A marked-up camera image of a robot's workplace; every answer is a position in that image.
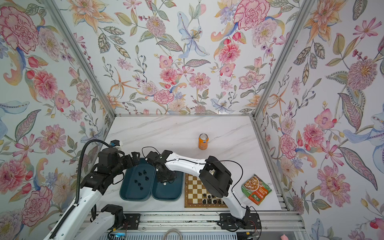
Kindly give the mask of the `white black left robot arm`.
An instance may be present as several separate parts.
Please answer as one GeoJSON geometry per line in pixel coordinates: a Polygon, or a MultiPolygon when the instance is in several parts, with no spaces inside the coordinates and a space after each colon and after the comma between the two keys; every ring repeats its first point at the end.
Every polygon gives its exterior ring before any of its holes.
{"type": "Polygon", "coordinates": [[[45,237],[46,240],[97,240],[107,230],[117,229],[125,222],[123,207],[107,204],[92,223],[80,230],[91,210],[114,183],[114,178],[140,163],[140,153],[125,155],[116,148],[103,149],[98,158],[96,170],[84,177],[72,205],[45,237]]]}

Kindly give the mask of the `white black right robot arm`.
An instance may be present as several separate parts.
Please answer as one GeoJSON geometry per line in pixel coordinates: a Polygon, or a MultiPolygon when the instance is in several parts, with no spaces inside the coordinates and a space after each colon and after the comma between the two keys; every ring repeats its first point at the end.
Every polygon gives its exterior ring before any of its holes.
{"type": "Polygon", "coordinates": [[[149,152],[145,157],[148,164],[157,172],[159,183],[168,183],[176,178],[176,172],[182,172],[198,177],[207,191],[221,198],[229,208],[229,230],[247,229],[251,223],[251,209],[240,201],[234,192],[232,174],[217,158],[195,159],[181,156],[165,150],[161,154],[149,152]]]}

